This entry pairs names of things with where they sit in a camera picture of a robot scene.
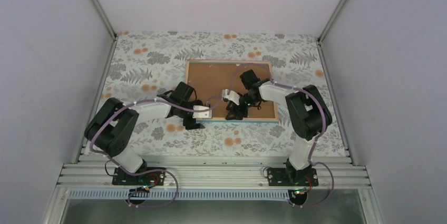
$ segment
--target black mounting plate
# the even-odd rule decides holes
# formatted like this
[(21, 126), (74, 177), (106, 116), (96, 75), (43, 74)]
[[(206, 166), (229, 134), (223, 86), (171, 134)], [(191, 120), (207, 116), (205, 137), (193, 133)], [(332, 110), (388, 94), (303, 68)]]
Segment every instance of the black mounting plate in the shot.
[[(314, 168), (312, 168), (311, 170), (312, 174), (307, 177), (309, 177), (312, 181), (312, 186), (318, 186), (318, 177), (314, 178), (314, 176), (317, 175), (317, 170), (315, 170)], [(309, 186), (309, 182), (307, 181), (306, 177), (303, 177), (302, 179), (296, 181), (296, 183), (291, 183), (289, 176), (286, 173), (286, 168), (268, 168), (267, 178), (269, 186)]]
[[(165, 170), (166, 168), (147, 167), (146, 171), (154, 170), (154, 169)], [(151, 172), (150, 174), (152, 174), (152, 173), (157, 174), (158, 177), (160, 178), (158, 183), (155, 185), (162, 186), (164, 183), (164, 178), (165, 178), (166, 174), (161, 171)], [(148, 175), (149, 174), (145, 174), (145, 175), (134, 177), (134, 176), (131, 176), (131, 175), (125, 173), (120, 168), (115, 168), (115, 172), (113, 173), (112, 185), (114, 185), (114, 186), (146, 186), (146, 185), (150, 185), (152, 183), (152, 181), (154, 181), (154, 177), (148, 176)]]

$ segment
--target wooden tray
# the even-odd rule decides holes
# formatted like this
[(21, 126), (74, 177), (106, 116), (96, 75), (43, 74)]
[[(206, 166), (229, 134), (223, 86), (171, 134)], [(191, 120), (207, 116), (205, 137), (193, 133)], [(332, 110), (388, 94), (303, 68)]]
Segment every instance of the wooden tray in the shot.
[[(222, 96), (222, 90), (230, 87), (231, 77), (239, 64), (263, 64), (268, 67), (273, 75), (271, 62), (268, 61), (224, 61), (224, 60), (187, 60), (185, 82), (196, 89), (197, 99), (205, 101), (211, 96)], [(268, 78), (268, 72), (256, 65), (247, 65), (240, 68), (235, 76), (232, 90), (245, 94), (247, 90), (244, 88), (239, 76), (247, 71), (253, 70), (262, 80)], [(210, 101), (213, 106), (217, 100)], [(204, 121), (226, 121), (225, 116), (228, 114), (226, 110), (226, 102), (221, 102), (218, 107), (212, 111), (211, 119), (202, 119)], [(248, 118), (242, 121), (231, 120), (230, 122), (278, 122), (277, 104), (271, 101), (262, 103), (262, 109), (250, 108), (248, 110)]]

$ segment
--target gray floor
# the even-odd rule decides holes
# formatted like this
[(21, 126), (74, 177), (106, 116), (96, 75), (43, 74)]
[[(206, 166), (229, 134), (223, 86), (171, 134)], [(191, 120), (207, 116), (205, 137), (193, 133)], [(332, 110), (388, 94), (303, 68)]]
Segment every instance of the gray floor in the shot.
[[(311, 191), (308, 203), (318, 202), (326, 194), (327, 192), (321, 190)], [(71, 200), (64, 223), (356, 224), (365, 222), (357, 190), (336, 190), (329, 202), (312, 209), (293, 209), (285, 202), (274, 201), (176, 201), (160, 209), (136, 209), (129, 208), (122, 200)]]

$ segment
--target workstation enclosure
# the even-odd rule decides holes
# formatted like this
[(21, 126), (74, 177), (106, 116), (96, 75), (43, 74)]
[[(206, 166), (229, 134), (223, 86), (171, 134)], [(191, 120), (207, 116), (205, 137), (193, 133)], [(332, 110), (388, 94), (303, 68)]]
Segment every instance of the workstation enclosure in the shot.
[[(2, 100), (11, 104), (2, 108), (0, 143), (5, 223), (443, 218), (438, 205), (408, 211), (445, 195), (430, 174), (440, 169), (445, 179), (436, 163), (446, 161), (446, 0), (1, 4)], [(274, 123), (205, 122), (191, 131), (175, 117), (137, 124), (130, 146), (178, 179), (167, 175), (142, 196), (145, 204), (167, 202), (176, 186), (180, 193), (164, 208), (127, 206), (134, 187), (112, 185), (106, 171), (116, 166), (90, 151), (85, 126), (110, 97), (137, 101), (172, 90), (185, 81), (188, 60), (268, 61), (277, 82), (317, 86), (333, 123), (313, 160), (327, 164), (333, 178), (316, 166), (319, 185), (304, 206), (334, 186), (327, 202), (292, 208), (295, 187), (269, 186), (263, 169), (283, 167), (297, 137), (287, 108), (278, 106)], [(412, 190), (428, 177), (424, 191)]]

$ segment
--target table surface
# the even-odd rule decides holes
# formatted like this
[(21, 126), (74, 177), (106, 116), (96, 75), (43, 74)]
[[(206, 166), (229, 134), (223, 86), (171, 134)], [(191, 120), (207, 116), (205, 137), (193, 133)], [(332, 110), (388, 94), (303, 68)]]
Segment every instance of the table surface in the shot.
[[(314, 156), (344, 156), (344, 146), (316, 38), (310, 35), (205, 32), (122, 32), (113, 55), (99, 107), (107, 98), (152, 98), (184, 81), (186, 60), (272, 61), (280, 83), (318, 87), (333, 123), (318, 141)], [(287, 108), (278, 106), (278, 123), (208, 122), (186, 131), (177, 117), (135, 126), (129, 144), (140, 155), (289, 156), (296, 133)]]

